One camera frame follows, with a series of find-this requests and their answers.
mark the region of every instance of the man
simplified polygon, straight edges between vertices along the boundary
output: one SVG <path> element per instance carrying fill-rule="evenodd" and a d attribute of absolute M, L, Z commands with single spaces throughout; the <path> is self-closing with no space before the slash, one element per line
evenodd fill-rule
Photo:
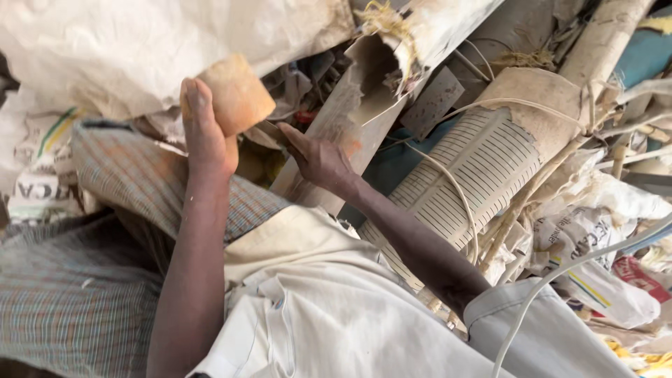
<path fill-rule="evenodd" d="M 84 232 L 63 233 L 60 226 L 28 240 L 24 231 L 3 245 L 8 256 L 26 255 L 27 245 L 29 256 L 48 251 L 58 264 L 35 258 L 30 265 L 46 269 L 37 276 L 27 264 L 6 264 L 3 276 L 25 281 L 20 297 L 35 309 L 26 318 L 42 320 L 15 323 L 45 336 L 34 340 L 9 330 L 10 337 L 0 338 L 0 353 L 74 377 L 142 376 L 138 356 L 146 355 L 153 321 L 150 378 L 491 374 L 534 279 L 491 288 L 453 246 L 354 174 L 338 147 L 280 125 L 302 175 L 361 210 L 409 269 L 457 311 L 469 329 L 469 343 L 463 343 L 415 299 L 378 248 L 324 211 L 289 204 L 234 176 L 235 142 L 214 120 L 210 90 L 191 79 L 182 90 L 194 114 L 184 120 L 188 162 L 128 130 L 99 123 L 75 131 L 80 183 L 106 199 L 114 214 L 89 220 Z M 124 239 L 124 232 L 133 238 Z M 90 235 L 107 236 L 94 242 Z M 151 253 L 159 272 L 167 267 L 155 316 L 160 276 L 140 251 Z M 120 262 L 120 254 L 128 258 Z M 52 278 L 63 267 L 73 282 Z M 114 277 L 105 277 L 109 271 Z M 88 276 L 95 278 L 87 283 Z M 46 296 L 47 289 L 31 297 L 26 287 L 36 277 L 47 277 L 62 300 Z M 25 301 L 9 293 L 0 291 L 3 313 L 26 315 Z M 86 320 L 62 310 L 63 301 L 78 304 Z M 65 326 L 62 318 L 73 324 Z M 102 326 L 92 327 L 97 319 Z M 21 347 L 27 344 L 33 348 Z M 530 307 L 503 366 L 501 377 L 634 376 L 550 287 Z"/>

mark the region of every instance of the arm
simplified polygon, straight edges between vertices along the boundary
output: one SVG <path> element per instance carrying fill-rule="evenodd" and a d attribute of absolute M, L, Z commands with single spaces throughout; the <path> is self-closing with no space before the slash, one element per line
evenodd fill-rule
<path fill-rule="evenodd" d="M 224 322 L 223 240 L 237 146 L 235 138 L 224 139 L 215 122 L 205 83 L 185 79 L 182 94 L 190 107 L 183 114 L 189 179 L 152 330 L 150 378 L 187 375 L 208 354 Z"/>
<path fill-rule="evenodd" d="M 292 143 L 288 150 L 302 176 L 369 218 L 411 272 L 456 311 L 460 319 L 469 302 L 490 288 L 455 247 L 357 175 L 338 146 L 310 139 L 287 124 L 278 126 Z"/>

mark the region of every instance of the white shirt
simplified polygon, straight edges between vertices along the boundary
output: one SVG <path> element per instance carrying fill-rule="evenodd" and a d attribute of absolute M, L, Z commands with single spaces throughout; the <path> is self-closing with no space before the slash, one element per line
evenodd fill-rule
<path fill-rule="evenodd" d="M 226 321 L 190 373 L 229 377 L 489 377 L 536 282 L 466 308 L 464 343 L 387 266 L 319 209 L 290 206 L 225 249 Z M 533 302 L 500 377 L 635 377 L 558 295 Z"/>

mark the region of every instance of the yellow stripe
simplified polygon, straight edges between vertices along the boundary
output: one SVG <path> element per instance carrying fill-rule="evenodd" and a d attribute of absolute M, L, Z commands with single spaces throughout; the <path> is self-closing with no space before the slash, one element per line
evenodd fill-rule
<path fill-rule="evenodd" d="M 51 150 L 51 146 L 58 140 L 58 138 L 65 133 L 66 130 L 70 128 L 70 126 L 73 124 L 73 122 L 80 116 L 82 115 L 83 111 L 82 110 L 77 110 L 73 115 L 69 116 L 68 119 L 63 122 L 63 124 L 58 128 L 58 130 L 54 131 L 54 134 L 51 135 L 49 140 L 45 143 L 44 145 L 44 152 L 47 152 Z"/>
<path fill-rule="evenodd" d="M 581 284 L 582 284 L 588 291 L 590 291 L 590 292 L 593 293 L 597 298 L 599 298 L 601 301 L 603 301 L 604 304 L 606 304 L 607 306 L 611 306 L 611 305 L 612 305 L 611 303 L 609 303 L 609 301 L 607 301 L 606 299 L 604 299 L 604 297 L 602 297 L 602 296 L 601 296 L 597 291 L 595 291 L 592 287 L 586 285 L 586 283 L 583 282 L 579 277 L 577 277 L 576 274 L 572 273 L 571 270 L 569 270 L 568 273 L 569 273 L 569 275 L 572 276 L 575 280 L 579 281 L 579 282 L 580 282 L 580 283 L 581 283 Z"/>

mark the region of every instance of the checkered fabric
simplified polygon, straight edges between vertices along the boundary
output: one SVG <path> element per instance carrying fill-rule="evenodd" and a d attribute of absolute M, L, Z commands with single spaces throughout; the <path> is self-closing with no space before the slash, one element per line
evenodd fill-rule
<path fill-rule="evenodd" d="M 6 230 L 0 356 L 64 377 L 144 377 L 187 161 L 105 121 L 77 125 L 71 146 L 80 185 L 114 210 Z M 289 204 L 234 177 L 225 243 Z"/>

